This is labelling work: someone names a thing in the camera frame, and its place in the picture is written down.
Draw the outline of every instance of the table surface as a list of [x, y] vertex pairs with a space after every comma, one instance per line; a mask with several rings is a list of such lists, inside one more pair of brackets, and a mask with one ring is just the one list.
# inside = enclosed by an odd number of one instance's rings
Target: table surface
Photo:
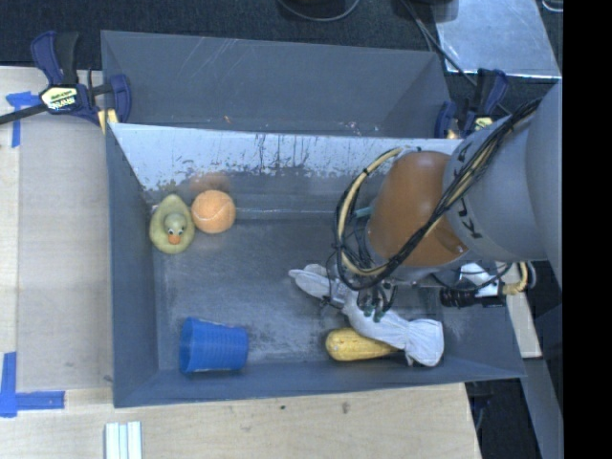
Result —
[[[45, 85], [45, 77], [36, 69], [0, 67], [0, 114], [12, 110], [4, 101], [6, 94], [36, 92]], [[23, 120], [22, 134], [34, 128], [53, 129], [59, 120], [63, 118], [47, 114]], [[30, 321], [30, 317], [32, 321], [44, 321], [47, 314], [23, 313], [26, 308], [28, 312], [36, 312], [32, 304], [19, 307], [20, 294], [30, 288], [20, 286], [18, 262], [19, 171], [23, 146], [11, 148], [11, 131], [10, 124], [0, 126], [0, 353], [16, 350], [19, 356], [22, 348], [21, 340], [17, 341], [19, 325]], [[45, 233], [36, 236], [44, 238]], [[62, 257], [62, 253], [59, 251], [56, 256]], [[76, 300], [79, 292], [71, 284], [74, 281], [65, 281], [61, 301], [61, 294], [55, 289], [47, 311], [63, 311], [71, 304], [76, 308], [73, 311], [91, 311], [87, 304], [104, 307], [106, 301], [100, 303], [100, 295], [89, 302], [87, 298], [85, 302]], [[509, 303], [521, 354], [541, 356], [524, 295], [509, 299]], [[51, 328], [45, 334], [43, 350], [65, 346], [65, 341], [92, 345], [91, 339], [83, 336], [83, 325], [76, 324], [75, 320], [75, 313], [71, 313], [61, 324], [48, 325]], [[100, 328], [103, 330], [103, 325], [98, 326], [98, 331]], [[24, 369], [19, 363], [17, 368], [19, 375]], [[129, 421], [142, 422], [143, 456], [149, 459], [270, 457], [271, 454], [276, 457], [481, 457], [462, 383], [122, 409], [113, 407], [109, 385], [79, 387], [82, 386], [66, 390], [63, 410], [20, 412], [14, 419], [0, 419], [3, 457], [102, 457], [104, 425]]]

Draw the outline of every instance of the white cloth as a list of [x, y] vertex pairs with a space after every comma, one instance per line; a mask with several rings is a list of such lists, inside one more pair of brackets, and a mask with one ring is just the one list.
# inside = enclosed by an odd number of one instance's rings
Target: white cloth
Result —
[[364, 337], [384, 341], [393, 347], [403, 349], [409, 364], [413, 360], [426, 366], [434, 366], [444, 354], [444, 332], [442, 323], [434, 319], [414, 319], [408, 321], [393, 310], [387, 311], [379, 322], [374, 314], [367, 317], [357, 305], [358, 293], [352, 291], [338, 279], [330, 281], [327, 271], [318, 264], [311, 264], [301, 270], [289, 271], [289, 276], [305, 293], [319, 299], [330, 295], [342, 296], [342, 312], [348, 317], [351, 326]]

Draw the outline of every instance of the yellow rubber duck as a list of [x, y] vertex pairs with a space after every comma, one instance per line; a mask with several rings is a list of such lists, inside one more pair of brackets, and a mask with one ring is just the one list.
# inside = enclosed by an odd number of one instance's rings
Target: yellow rubber duck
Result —
[[149, 225], [149, 238], [164, 253], [184, 251], [195, 237], [191, 211], [176, 194], [165, 197], [158, 205]]

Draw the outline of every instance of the orange sphere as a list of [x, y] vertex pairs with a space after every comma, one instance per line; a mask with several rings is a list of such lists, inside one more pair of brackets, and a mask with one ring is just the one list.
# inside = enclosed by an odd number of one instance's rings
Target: orange sphere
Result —
[[191, 205], [191, 218], [204, 233], [228, 230], [236, 219], [236, 206], [231, 197], [221, 190], [207, 190], [198, 194]]

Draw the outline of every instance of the blue cup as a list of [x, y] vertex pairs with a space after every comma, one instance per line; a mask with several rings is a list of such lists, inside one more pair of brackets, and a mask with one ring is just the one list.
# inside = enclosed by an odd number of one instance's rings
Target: blue cup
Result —
[[236, 371], [249, 354], [249, 335], [244, 328], [188, 317], [181, 331], [181, 372]]

